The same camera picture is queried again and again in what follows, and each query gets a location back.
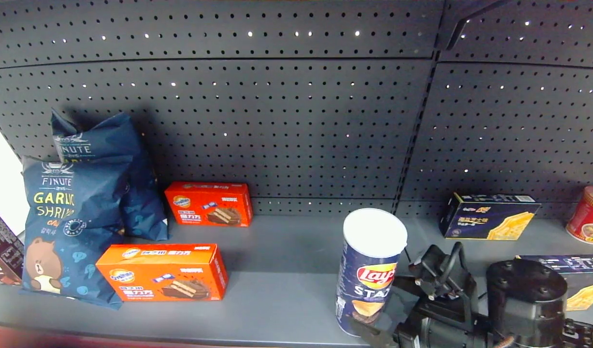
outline lay's stax can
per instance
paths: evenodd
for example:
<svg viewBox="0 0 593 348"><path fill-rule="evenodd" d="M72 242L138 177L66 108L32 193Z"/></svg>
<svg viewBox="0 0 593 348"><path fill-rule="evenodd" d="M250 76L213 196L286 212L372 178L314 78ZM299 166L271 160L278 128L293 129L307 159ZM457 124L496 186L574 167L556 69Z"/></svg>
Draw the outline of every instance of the lay's stax can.
<svg viewBox="0 0 593 348"><path fill-rule="evenodd" d="M341 330L356 336L348 318L367 324L378 319L406 247L407 233L393 214L365 208L346 217L343 236L335 309Z"/></svg>

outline chocolate box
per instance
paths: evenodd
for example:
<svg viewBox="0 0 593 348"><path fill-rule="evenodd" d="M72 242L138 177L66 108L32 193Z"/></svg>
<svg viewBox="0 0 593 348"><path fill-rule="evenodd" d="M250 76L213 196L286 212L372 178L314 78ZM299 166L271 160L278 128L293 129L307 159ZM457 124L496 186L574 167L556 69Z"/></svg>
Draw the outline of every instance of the chocolate box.
<svg viewBox="0 0 593 348"><path fill-rule="evenodd" d="M593 255L516 256L541 262L567 281L567 311L587 310L593 304Z"/></svg>
<svg viewBox="0 0 593 348"><path fill-rule="evenodd" d="M446 238L517 240L540 206L526 195L454 192L440 231Z"/></svg>
<svg viewBox="0 0 593 348"><path fill-rule="evenodd" d="M165 196L178 223L247 227L253 218L247 184L176 181Z"/></svg>
<svg viewBox="0 0 593 348"><path fill-rule="evenodd" d="M24 245L0 218L0 283L20 285L24 267Z"/></svg>
<svg viewBox="0 0 593 348"><path fill-rule="evenodd" d="M97 268L122 301L221 300L228 284L216 244L112 245Z"/></svg>

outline blue chip bag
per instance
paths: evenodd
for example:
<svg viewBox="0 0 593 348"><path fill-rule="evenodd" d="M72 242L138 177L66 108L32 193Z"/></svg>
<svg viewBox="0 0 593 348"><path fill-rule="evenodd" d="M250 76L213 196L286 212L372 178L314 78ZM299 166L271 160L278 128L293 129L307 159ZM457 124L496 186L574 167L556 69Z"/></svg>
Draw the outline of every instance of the blue chip bag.
<svg viewBox="0 0 593 348"><path fill-rule="evenodd" d="M122 243L120 200L131 156L79 163L24 157L30 206L22 287L119 308L122 301L95 263Z"/></svg>
<svg viewBox="0 0 593 348"><path fill-rule="evenodd" d="M80 132L52 110L51 128L62 162L133 156L130 188L122 198L121 206L125 234L148 240L169 238L168 221L157 191L157 178L129 115L119 113L87 132Z"/></svg>

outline perforated metal panel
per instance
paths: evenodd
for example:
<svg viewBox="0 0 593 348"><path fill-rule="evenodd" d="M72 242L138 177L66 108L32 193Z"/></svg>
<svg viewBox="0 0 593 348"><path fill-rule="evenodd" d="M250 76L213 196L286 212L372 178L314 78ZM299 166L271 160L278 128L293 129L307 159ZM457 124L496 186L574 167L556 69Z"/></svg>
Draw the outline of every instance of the perforated metal panel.
<svg viewBox="0 0 593 348"><path fill-rule="evenodd" d="M0 68L163 58L430 57L441 0L17 0Z"/></svg>
<svg viewBox="0 0 593 348"><path fill-rule="evenodd" d="M244 181L253 196L393 199L429 62L131 61L0 70L16 153L54 154L49 108L130 113L164 183Z"/></svg>
<svg viewBox="0 0 593 348"><path fill-rule="evenodd" d="M593 69L441 63L403 187L573 202L593 185Z"/></svg>
<svg viewBox="0 0 593 348"><path fill-rule="evenodd" d="M470 18L443 61L593 67L593 1L512 1Z"/></svg>
<svg viewBox="0 0 593 348"><path fill-rule="evenodd" d="M254 198L254 211L261 215L346 216L360 208L391 211L392 200L324 198Z"/></svg>

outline red instant noodle cup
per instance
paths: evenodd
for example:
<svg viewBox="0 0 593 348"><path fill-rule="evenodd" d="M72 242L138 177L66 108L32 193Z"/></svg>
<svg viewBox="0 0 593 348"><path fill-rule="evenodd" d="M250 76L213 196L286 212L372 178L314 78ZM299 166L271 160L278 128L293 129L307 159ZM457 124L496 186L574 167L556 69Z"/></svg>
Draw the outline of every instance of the red instant noodle cup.
<svg viewBox="0 0 593 348"><path fill-rule="evenodd" d="M593 187L585 187L582 200L566 226L570 235L582 242L593 244Z"/></svg>

